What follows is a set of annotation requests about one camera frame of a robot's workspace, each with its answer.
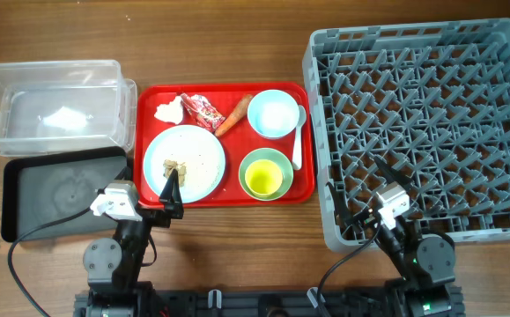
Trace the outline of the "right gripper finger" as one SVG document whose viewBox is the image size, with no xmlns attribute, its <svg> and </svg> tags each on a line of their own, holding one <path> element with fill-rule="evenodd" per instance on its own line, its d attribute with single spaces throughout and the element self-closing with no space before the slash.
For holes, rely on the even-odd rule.
<svg viewBox="0 0 510 317">
<path fill-rule="evenodd" d="M 411 190 L 412 179 L 407 177 L 400 171 L 395 170 L 393 167 L 389 166 L 386 162 L 384 162 L 381 157 L 374 156 L 374 163 L 377 165 L 380 170 L 382 176 L 386 179 L 388 184 L 392 182 L 396 182 L 405 190 Z"/>
<path fill-rule="evenodd" d="M 339 216 L 339 219 L 346 228 L 351 227 L 353 225 L 352 214 L 347 207 L 346 201 L 338 194 L 335 186 L 331 182 L 327 183 L 327 187 L 329 188 L 333 200 L 335 213 Z"/>
</svg>

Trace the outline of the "white plastic spoon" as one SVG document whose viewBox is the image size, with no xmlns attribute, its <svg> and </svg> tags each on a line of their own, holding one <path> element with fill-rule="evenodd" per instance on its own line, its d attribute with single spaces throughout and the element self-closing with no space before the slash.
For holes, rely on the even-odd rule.
<svg viewBox="0 0 510 317">
<path fill-rule="evenodd" d="M 292 150 L 292 168 L 300 170 L 302 167 L 302 128 L 307 120 L 307 113 L 303 106 L 299 105 L 299 119 L 295 128 L 294 146 Z"/>
</svg>

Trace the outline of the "yellow cup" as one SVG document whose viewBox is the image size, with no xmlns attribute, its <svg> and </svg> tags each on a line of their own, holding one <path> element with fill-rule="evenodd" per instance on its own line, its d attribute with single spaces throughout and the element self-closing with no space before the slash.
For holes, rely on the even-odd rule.
<svg viewBox="0 0 510 317">
<path fill-rule="evenodd" d="M 256 196 L 266 198 L 281 187 L 284 176 L 279 165 L 269 159 L 258 159 L 245 172 L 248 189 Z"/>
</svg>

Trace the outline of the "white tissue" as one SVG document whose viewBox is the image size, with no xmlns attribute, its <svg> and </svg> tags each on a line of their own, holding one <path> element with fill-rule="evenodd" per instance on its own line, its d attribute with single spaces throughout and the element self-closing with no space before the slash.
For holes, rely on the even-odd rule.
<svg viewBox="0 0 510 317">
<path fill-rule="evenodd" d="M 159 104 L 154 117 L 162 122 L 181 124 L 184 118 L 181 96 L 176 96 L 166 104 Z"/>
</svg>

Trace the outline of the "red snack wrapper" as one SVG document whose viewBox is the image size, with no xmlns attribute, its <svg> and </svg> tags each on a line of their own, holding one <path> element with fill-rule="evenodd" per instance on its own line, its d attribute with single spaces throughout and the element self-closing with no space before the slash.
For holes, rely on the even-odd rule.
<svg viewBox="0 0 510 317">
<path fill-rule="evenodd" d="M 182 106 L 199 127 L 213 133 L 225 121 L 225 117 L 203 95 L 182 93 L 180 97 Z"/>
</svg>

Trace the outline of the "green bowl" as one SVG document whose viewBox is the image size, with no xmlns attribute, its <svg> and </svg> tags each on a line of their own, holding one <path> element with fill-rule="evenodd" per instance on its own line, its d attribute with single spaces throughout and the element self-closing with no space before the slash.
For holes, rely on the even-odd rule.
<svg viewBox="0 0 510 317">
<path fill-rule="evenodd" d="M 277 192 L 275 192 L 273 195 L 261 198 L 256 197 L 249 189 L 245 182 L 245 172 L 247 170 L 247 167 L 253 163 L 254 161 L 258 159 L 269 159 L 273 162 L 277 163 L 282 170 L 282 174 L 284 176 L 283 183 L 281 187 L 278 189 Z M 245 158 L 241 161 L 240 167 L 239 167 L 239 181 L 240 186 L 243 189 L 243 191 L 249 195 L 250 197 L 259 200 L 259 201 L 274 201 L 278 198 L 281 198 L 284 196 L 291 188 L 293 183 L 293 169 L 292 164 L 290 160 L 280 151 L 272 148 L 259 148 L 256 150 L 251 151 L 249 154 L 245 156 Z"/>
</svg>

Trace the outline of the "orange carrot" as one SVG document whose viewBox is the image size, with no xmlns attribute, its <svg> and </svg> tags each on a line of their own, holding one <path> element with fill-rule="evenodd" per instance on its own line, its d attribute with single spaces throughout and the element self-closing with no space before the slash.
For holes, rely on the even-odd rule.
<svg viewBox="0 0 510 317">
<path fill-rule="evenodd" d="M 236 125 L 243 117 L 247 115 L 248 106 L 252 98 L 254 98 L 254 96 L 248 94 L 239 101 L 233 111 L 226 117 L 224 122 L 215 130 L 215 137 L 223 136 L 227 131 L 229 131 L 234 125 Z"/>
</svg>

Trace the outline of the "light blue bowl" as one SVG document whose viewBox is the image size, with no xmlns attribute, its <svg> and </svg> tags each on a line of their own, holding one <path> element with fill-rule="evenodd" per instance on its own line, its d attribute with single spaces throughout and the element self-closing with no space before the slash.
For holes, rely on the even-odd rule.
<svg viewBox="0 0 510 317">
<path fill-rule="evenodd" d="M 290 134 L 299 121 L 299 104 L 287 92 L 265 90 L 248 104 L 248 123 L 259 136 L 280 139 Z"/>
</svg>

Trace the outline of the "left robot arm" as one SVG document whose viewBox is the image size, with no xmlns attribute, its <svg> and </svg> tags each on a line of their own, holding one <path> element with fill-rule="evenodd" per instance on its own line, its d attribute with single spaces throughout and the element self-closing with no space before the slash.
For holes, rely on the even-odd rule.
<svg viewBox="0 0 510 317">
<path fill-rule="evenodd" d="M 98 192 L 90 210 L 116 222 L 111 238 L 93 241 L 85 250 L 83 264 L 88 274 L 88 296 L 76 297 L 75 316 L 168 316 L 167 304 L 152 283 L 138 280 L 145 267 L 144 255 L 153 245 L 152 228 L 168 228 L 183 217 L 183 202 L 177 170 L 172 170 L 161 191 L 160 210 L 139 205 L 132 181 L 113 181 Z"/>
</svg>

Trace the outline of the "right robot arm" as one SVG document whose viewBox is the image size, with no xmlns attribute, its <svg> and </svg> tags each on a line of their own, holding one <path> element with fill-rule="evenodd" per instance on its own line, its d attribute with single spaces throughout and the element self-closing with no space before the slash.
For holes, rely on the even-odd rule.
<svg viewBox="0 0 510 317">
<path fill-rule="evenodd" d="M 380 157 L 373 158 L 388 185 L 376 191 L 378 205 L 352 215 L 332 192 L 335 211 L 344 223 L 373 236 L 350 252 L 323 275 L 315 294 L 316 307 L 323 316 L 329 312 L 322 297 L 328 277 L 341 265 L 375 243 L 388 256 L 401 275 L 381 289 L 380 311 L 386 316 L 463 316 L 461 289 L 455 281 L 455 243 L 444 232 L 416 230 L 406 222 L 410 214 L 411 179 L 396 171 Z"/>
</svg>

